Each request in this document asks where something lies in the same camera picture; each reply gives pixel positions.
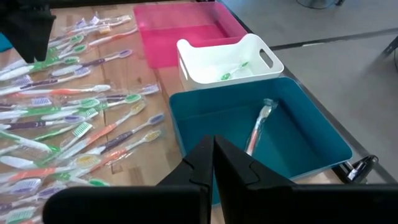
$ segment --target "white plastic basket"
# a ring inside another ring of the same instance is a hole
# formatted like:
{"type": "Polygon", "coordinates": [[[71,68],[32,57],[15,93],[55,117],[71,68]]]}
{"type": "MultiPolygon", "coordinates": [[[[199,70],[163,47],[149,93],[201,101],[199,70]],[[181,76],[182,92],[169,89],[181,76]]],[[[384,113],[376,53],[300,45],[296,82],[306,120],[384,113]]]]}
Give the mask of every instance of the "white plastic basket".
{"type": "Polygon", "coordinates": [[[238,83],[278,77],[284,65],[271,49],[254,34],[246,34],[238,43],[213,47],[192,47],[188,41],[177,42],[180,79],[186,90],[234,85],[238,83]],[[262,50],[271,60],[271,66],[260,56],[262,50]],[[223,74],[244,62],[244,68],[234,72],[229,80],[223,74]]]}

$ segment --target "pink bin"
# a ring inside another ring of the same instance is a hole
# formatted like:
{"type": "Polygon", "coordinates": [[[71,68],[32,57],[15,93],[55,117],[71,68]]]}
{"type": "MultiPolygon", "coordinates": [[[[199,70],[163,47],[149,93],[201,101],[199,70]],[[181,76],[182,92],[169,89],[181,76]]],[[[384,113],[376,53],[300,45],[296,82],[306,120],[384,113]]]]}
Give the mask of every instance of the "pink bin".
{"type": "Polygon", "coordinates": [[[218,2],[143,4],[134,15],[151,68],[177,66],[177,41],[194,47],[235,44],[247,34],[218,2]]]}

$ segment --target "gray carpet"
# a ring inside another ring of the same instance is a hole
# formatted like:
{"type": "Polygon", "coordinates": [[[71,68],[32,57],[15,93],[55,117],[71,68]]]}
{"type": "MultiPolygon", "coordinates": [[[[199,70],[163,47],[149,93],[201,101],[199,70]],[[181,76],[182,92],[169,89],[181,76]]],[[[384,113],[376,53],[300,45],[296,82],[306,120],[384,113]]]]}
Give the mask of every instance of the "gray carpet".
{"type": "Polygon", "coordinates": [[[371,65],[395,37],[313,45],[275,54],[398,179],[398,73],[392,55],[371,65]]]}
{"type": "Polygon", "coordinates": [[[268,46],[398,27],[397,0],[346,0],[341,7],[307,9],[295,0],[223,0],[268,46]]]}

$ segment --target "green toothbrush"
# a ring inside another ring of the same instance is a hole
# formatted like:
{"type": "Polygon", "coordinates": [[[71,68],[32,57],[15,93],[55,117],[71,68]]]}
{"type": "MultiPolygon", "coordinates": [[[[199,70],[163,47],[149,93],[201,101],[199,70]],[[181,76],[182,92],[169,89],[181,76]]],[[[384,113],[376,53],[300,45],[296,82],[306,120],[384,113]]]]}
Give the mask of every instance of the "green toothbrush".
{"type": "Polygon", "coordinates": [[[63,106],[63,107],[53,106],[53,107],[43,107],[43,108],[29,108],[25,110],[3,111],[0,112],[0,119],[14,119],[14,118],[27,117],[27,116],[54,114],[61,111],[76,110],[78,108],[92,108],[98,104],[100,104],[99,100],[91,99],[91,100],[81,101],[79,105],[73,105],[73,106],[63,106]]]}
{"type": "Polygon", "coordinates": [[[240,64],[238,67],[234,68],[232,71],[225,73],[222,77],[221,80],[229,80],[232,76],[233,73],[239,71],[240,69],[243,69],[245,66],[247,66],[249,62],[244,62],[240,64]]]}
{"type": "MultiPolygon", "coordinates": [[[[86,120],[88,120],[88,119],[91,119],[91,118],[95,117],[98,114],[99,114],[98,111],[96,111],[94,108],[91,108],[91,109],[88,109],[88,110],[85,110],[85,111],[81,111],[77,115],[78,116],[84,116],[86,118],[86,120]]],[[[44,139],[48,139],[48,138],[51,138],[51,137],[54,137],[54,136],[58,136],[58,135],[63,134],[65,132],[69,131],[69,130],[72,130],[76,126],[77,125],[71,125],[69,127],[62,128],[62,129],[59,129],[59,130],[50,131],[50,132],[48,132],[46,134],[42,134],[40,136],[36,136],[34,138],[34,140],[35,141],[42,141],[44,139]]]]}
{"type": "MultiPolygon", "coordinates": [[[[96,106],[94,106],[93,108],[96,109],[97,111],[103,111],[103,110],[105,110],[105,109],[107,109],[107,108],[114,107],[114,106],[117,106],[117,105],[135,103],[135,102],[138,102],[138,101],[141,100],[141,99],[142,99],[142,96],[141,96],[140,94],[132,94],[132,95],[127,95],[126,97],[124,97],[123,100],[119,100],[119,101],[117,101],[117,102],[113,102],[113,103],[108,103],[108,102],[99,103],[99,104],[97,104],[96,106]]],[[[76,101],[76,103],[82,102],[82,101],[85,101],[85,100],[90,101],[90,100],[97,100],[97,99],[88,98],[88,99],[76,101]]],[[[84,109],[83,107],[80,108],[80,109],[78,109],[78,110],[79,110],[79,111],[85,111],[85,109],[84,109]]],[[[49,116],[43,116],[42,119],[43,119],[43,120],[48,120],[48,119],[50,119],[50,118],[51,118],[51,119],[59,119],[59,118],[64,118],[64,117],[66,117],[66,116],[73,115],[73,114],[75,114],[75,113],[76,113],[76,111],[73,111],[73,110],[62,111],[62,112],[59,112],[59,113],[51,114],[51,115],[49,115],[49,116]]]]}

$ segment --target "blue storage box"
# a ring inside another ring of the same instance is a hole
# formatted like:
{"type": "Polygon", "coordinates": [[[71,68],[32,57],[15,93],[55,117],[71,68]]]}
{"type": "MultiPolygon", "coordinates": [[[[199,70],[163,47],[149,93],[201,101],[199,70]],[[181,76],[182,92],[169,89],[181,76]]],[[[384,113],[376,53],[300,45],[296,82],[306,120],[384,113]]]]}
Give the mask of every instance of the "blue storage box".
{"type": "MultiPolygon", "coordinates": [[[[253,157],[287,178],[320,172],[351,159],[351,148],[299,85],[282,77],[170,97],[174,130],[185,156],[206,134],[245,148],[263,99],[279,102],[266,119],[253,157]]],[[[219,203],[213,189],[213,204],[219,203]]]]}

